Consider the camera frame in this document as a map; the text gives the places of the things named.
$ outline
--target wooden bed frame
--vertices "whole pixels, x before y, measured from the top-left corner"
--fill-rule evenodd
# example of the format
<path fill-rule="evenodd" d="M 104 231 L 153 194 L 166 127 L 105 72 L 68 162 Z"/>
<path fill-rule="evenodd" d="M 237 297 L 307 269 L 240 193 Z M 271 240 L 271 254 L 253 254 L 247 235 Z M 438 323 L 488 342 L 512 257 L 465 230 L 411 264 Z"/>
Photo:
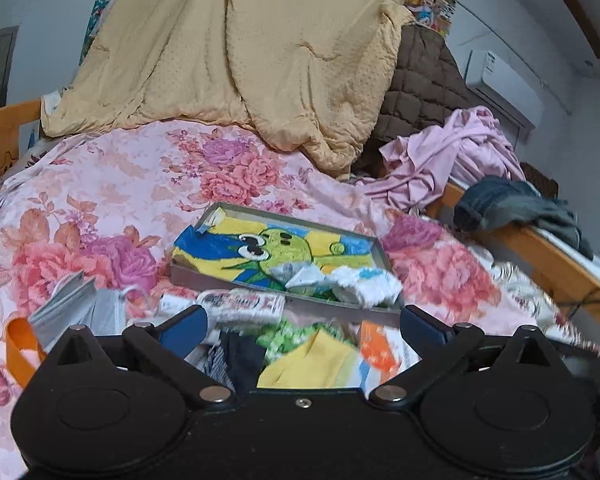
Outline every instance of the wooden bed frame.
<path fill-rule="evenodd" d="M 39 118 L 40 99 L 0 108 L 0 177 L 18 159 L 19 127 Z M 462 193 L 455 184 L 447 184 L 444 195 L 427 207 L 427 214 L 438 218 L 445 206 L 453 208 L 456 205 Z M 531 264 L 535 269 L 531 278 L 556 303 L 581 301 L 600 288 L 596 277 L 529 228 L 510 225 L 477 238 L 483 242 L 495 238 Z M 589 299 L 600 300 L 600 290 Z M 583 309 L 600 323 L 600 303 L 583 306 Z"/>

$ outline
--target cartoon poster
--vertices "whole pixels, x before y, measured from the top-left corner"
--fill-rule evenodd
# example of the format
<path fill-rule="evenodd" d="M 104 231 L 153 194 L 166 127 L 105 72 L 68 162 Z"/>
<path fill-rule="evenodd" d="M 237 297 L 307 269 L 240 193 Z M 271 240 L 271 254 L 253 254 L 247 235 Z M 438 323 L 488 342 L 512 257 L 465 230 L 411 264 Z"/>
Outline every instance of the cartoon poster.
<path fill-rule="evenodd" d="M 285 286 L 271 269 L 288 262 L 309 262 L 325 274 L 341 266 L 376 266 L 372 242 L 355 234 L 264 222 L 226 217 L 206 232 L 189 226 L 174 242 L 173 258 L 202 274 L 274 290 Z"/>
<path fill-rule="evenodd" d="M 456 0 L 405 0 L 405 6 L 419 24 L 432 28 L 445 38 L 449 35 Z"/>

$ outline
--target screw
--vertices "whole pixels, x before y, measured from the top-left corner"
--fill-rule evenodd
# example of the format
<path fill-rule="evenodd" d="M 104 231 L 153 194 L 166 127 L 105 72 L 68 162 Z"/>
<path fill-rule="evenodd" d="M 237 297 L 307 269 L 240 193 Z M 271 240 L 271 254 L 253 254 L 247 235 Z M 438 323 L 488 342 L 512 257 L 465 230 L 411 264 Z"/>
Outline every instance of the screw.
<path fill-rule="evenodd" d="M 376 397 L 384 402 L 398 402 L 404 400 L 407 396 L 407 392 L 400 386 L 392 386 L 390 384 L 386 386 L 378 386 L 374 393 Z"/>
<path fill-rule="evenodd" d="M 218 404 L 231 397 L 231 390 L 224 386 L 207 386 L 200 390 L 199 395 L 200 399 L 206 400 L 206 402 Z"/>
<path fill-rule="evenodd" d="M 298 408 L 310 408 L 312 402 L 309 399 L 296 399 L 296 406 Z"/>

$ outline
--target pink clothing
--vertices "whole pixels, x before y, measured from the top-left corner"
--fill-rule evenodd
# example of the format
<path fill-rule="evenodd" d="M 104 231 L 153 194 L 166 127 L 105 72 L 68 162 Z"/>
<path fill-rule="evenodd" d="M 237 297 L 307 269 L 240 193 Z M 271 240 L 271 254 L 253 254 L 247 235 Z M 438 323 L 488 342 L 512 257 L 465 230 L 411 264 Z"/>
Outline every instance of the pink clothing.
<path fill-rule="evenodd" d="M 516 154 L 500 123 L 484 106 L 456 110 L 445 126 L 398 137 L 380 149 L 390 173 L 356 183 L 373 200 L 401 210 L 424 207 L 440 197 L 449 176 L 466 184 L 496 175 L 524 180 Z"/>

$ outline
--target wall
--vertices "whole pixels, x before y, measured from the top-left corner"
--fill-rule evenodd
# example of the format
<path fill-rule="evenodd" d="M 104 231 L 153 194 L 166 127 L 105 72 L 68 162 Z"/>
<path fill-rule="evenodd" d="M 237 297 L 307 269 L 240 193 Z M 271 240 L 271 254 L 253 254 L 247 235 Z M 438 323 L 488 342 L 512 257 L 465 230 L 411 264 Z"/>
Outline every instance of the wall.
<path fill-rule="evenodd" d="M 569 201 L 584 235 L 600 253 L 600 80 L 580 78 L 576 87 L 557 179 L 561 197 Z"/>
<path fill-rule="evenodd" d="M 458 62 L 460 72 L 464 75 L 473 49 L 493 50 L 536 90 L 544 103 L 542 123 L 528 136 L 522 132 L 516 154 L 520 160 L 554 177 L 558 165 L 556 153 L 559 152 L 570 120 L 558 99 L 567 110 L 571 110 L 574 102 L 574 73 L 571 66 L 518 0 L 459 1 L 479 17 L 476 18 L 461 6 L 458 6 L 454 15 L 447 44 Z M 541 81 L 525 62 L 551 87 L 557 98 L 542 88 Z M 517 128 L 503 121 L 503 129 L 507 137 L 515 142 Z"/>
<path fill-rule="evenodd" d="M 68 85 L 95 0 L 0 0 L 0 28 L 19 25 L 8 103 Z"/>
<path fill-rule="evenodd" d="M 38 97 L 72 80 L 94 0 L 0 0 L 0 28 L 19 25 L 8 87 L 8 103 Z M 480 19 L 458 7 L 448 45 L 461 72 L 474 48 L 493 50 L 536 89 L 544 102 L 542 124 L 518 140 L 521 160 L 554 176 L 557 148 L 568 129 L 568 116 L 541 87 L 525 63 L 484 23 L 542 76 L 567 108 L 573 106 L 574 76 L 545 31 L 518 0 L 460 0 Z M 504 122 L 512 142 L 517 129 Z"/>

